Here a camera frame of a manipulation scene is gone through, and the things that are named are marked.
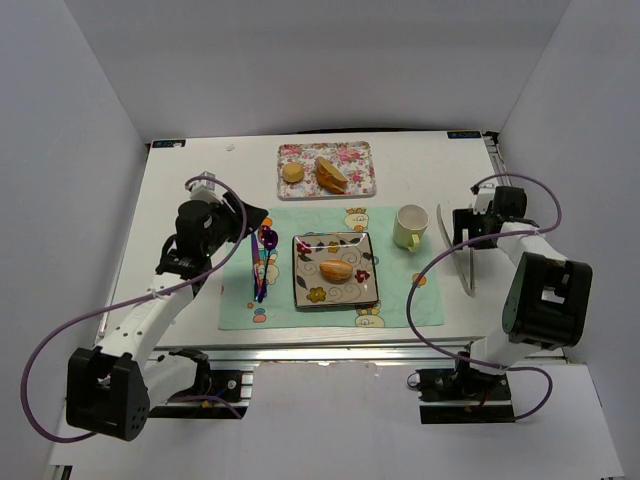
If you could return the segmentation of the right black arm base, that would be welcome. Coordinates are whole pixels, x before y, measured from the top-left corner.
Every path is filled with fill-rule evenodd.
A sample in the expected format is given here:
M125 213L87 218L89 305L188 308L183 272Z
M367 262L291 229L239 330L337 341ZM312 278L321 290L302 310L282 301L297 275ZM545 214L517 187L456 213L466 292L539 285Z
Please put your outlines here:
M421 369L407 377L407 387L419 394L423 425L513 423L511 390L505 375L469 368Z

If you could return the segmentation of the oval bread roll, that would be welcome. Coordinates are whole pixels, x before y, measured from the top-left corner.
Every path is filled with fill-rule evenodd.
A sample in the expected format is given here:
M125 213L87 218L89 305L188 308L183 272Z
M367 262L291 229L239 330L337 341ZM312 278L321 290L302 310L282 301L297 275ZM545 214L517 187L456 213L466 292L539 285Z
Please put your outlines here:
M331 283L342 283L353 275L353 267L342 260L329 259L320 263L319 270L322 277Z

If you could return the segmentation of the metal tongs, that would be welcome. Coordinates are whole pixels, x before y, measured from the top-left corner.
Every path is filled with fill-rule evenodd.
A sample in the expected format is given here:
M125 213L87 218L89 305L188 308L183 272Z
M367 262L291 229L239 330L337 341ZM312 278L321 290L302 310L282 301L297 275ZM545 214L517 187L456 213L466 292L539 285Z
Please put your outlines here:
M446 229L440 204L436 207L436 219L442 240L444 241L445 246L448 249L451 249L453 247L453 243ZM473 298L476 292L474 250L471 248L467 248L466 250L459 249L455 253L452 253L450 258L453 261L464 293Z

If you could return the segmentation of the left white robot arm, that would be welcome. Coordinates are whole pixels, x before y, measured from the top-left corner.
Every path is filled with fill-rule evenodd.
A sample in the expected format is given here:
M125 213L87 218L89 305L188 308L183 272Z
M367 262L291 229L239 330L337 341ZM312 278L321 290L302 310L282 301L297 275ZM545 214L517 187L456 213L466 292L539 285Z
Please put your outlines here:
M76 428L125 441L135 439L149 414L173 398L192 400L211 389L209 359L177 348L152 353L177 316L196 298L225 243L254 233L268 212L234 200L189 200L178 208L175 233L165 242L150 299L135 304L112 333L92 349L79 348L67 369L66 421Z

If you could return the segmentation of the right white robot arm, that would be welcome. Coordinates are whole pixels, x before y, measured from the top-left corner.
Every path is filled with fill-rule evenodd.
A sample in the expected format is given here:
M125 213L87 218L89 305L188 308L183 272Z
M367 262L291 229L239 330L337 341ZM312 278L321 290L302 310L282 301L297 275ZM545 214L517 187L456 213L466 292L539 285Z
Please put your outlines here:
M515 266L500 325L469 347L474 369L496 375L528 355L576 345L583 334L593 269L555 250L525 218L522 188L483 184L475 204L452 213L453 244L499 249Z

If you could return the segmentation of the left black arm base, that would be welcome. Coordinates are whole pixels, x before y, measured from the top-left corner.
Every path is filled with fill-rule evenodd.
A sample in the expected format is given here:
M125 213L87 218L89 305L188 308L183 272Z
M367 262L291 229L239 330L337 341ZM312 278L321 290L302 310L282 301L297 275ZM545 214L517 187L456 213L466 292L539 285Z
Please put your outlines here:
M199 350L160 353L147 361L143 377L154 419L240 420L248 409L252 374L218 367Z

